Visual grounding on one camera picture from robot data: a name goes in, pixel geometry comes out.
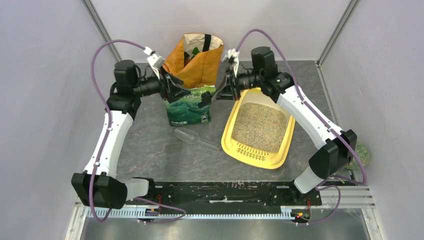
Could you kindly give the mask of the green cat litter bag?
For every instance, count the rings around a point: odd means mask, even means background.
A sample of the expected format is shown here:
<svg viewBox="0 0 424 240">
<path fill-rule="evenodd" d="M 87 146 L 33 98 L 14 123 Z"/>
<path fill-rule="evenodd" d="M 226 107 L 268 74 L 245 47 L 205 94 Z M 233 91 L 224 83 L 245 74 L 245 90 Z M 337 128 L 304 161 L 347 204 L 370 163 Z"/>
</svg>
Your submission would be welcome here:
<svg viewBox="0 0 424 240">
<path fill-rule="evenodd" d="M 164 101 L 170 126 L 204 124 L 211 121 L 211 105 L 199 107 L 198 104 L 202 100 L 202 94 L 214 93 L 216 91 L 215 86 L 204 85 L 202 87 L 192 88 L 190 91 L 191 94 L 175 102 L 169 103 L 166 100 Z"/>
</svg>

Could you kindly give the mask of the orange paper shopping bag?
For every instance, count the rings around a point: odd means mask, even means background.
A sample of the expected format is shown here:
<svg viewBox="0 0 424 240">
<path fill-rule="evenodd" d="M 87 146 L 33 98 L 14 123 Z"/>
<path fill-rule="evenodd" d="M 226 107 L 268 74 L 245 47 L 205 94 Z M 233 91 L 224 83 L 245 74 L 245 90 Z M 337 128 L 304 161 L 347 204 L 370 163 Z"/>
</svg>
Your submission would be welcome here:
<svg viewBox="0 0 424 240">
<path fill-rule="evenodd" d="M 211 34 L 186 33 L 166 58 L 163 68 L 188 89 L 213 86 L 217 81 L 224 41 Z"/>
</svg>

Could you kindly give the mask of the clear plastic litter scoop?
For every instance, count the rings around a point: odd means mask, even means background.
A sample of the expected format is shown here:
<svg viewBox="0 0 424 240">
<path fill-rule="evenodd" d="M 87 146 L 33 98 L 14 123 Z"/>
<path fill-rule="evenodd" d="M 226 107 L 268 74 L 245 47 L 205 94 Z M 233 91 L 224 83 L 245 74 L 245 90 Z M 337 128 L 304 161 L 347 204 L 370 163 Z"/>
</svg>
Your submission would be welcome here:
<svg viewBox="0 0 424 240">
<path fill-rule="evenodd" d="M 221 147 L 207 139 L 200 138 L 199 134 L 193 130 L 184 127 L 178 127 L 173 131 L 174 135 L 189 145 L 200 144 L 204 147 L 220 151 Z"/>
</svg>

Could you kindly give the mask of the yellow litter box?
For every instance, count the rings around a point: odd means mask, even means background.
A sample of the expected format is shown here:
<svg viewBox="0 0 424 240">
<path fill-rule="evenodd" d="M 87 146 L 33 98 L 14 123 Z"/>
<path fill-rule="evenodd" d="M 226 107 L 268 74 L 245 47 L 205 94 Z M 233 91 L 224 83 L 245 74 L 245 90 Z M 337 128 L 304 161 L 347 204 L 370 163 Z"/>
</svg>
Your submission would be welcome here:
<svg viewBox="0 0 424 240">
<path fill-rule="evenodd" d="M 283 165 L 292 141 L 295 119 L 259 88 L 245 90 L 234 103 L 221 138 L 230 157 L 264 169 Z"/>
</svg>

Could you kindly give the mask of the black bag clip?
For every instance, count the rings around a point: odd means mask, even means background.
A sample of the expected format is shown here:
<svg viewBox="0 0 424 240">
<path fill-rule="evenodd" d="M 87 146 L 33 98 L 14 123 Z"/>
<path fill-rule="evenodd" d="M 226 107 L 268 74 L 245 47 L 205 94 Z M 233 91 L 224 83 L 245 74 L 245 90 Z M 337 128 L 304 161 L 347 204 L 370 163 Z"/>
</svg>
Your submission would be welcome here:
<svg viewBox="0 0 424 240">
<path fill-rule="evenodd" d="M 211 92 L 205 92 L 201 95 L 201 101 L 197 104 L 199 108 L 204 108 L 212 103 L 213 94 Z"/>
</svg>

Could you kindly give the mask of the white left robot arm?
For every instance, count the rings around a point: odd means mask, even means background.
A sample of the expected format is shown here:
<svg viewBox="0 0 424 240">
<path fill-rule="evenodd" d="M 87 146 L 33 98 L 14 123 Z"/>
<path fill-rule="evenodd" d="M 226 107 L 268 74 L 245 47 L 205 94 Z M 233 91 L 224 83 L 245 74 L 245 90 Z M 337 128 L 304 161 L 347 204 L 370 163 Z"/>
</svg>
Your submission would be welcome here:
<svg viewBox="0 0 424 240">
<path fill-rule="evenodd" d="M 71 178 L 77 196 L 87 207 L 121 209 L 127 201 L 139 198 L 152 204 L 157 198 L 154 180 L 133 177 L 117 180 L 117 166 L 125 137 L 142 103 L 141 98 L 159 94 L 170 103 L 190 95 L 183 81 L 168 73 L 162 66 L 154 76 L 141 76 L 141 70 L 132 60 L 115 64 L 115 82 L 106 100 L 104 124 L 94 150 L 83 172 Z"/>
</svg>

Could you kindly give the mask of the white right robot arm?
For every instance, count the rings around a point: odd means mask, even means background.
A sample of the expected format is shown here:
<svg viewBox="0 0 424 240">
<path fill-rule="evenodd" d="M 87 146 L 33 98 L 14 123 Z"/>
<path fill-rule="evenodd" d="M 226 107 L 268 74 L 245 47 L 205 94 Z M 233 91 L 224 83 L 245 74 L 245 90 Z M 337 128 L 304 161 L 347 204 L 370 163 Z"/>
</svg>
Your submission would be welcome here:
<svg viewBox="0 0 424 240">
<path fill-rule="evenodd" d="M 287 110 L 309 135 L 317 151 L 309 159 L 308 167 L 292 181 L 289 200 L 300 205 L 309 192 L 332 174 L 349 164 L 355 156 L 357 135 L 343 130 L 328 119 L 295 84 L 294 76 L 278 70 L 274 52 L 267 46 L 251 52 L 253 68 L 239 73 L 239 52 L 231 49 L 224 57 L 228 65 L 223 83 L 209 100 L 238 100 L 243 90 L 259 87 L 261 93 Z"/>
</svg>

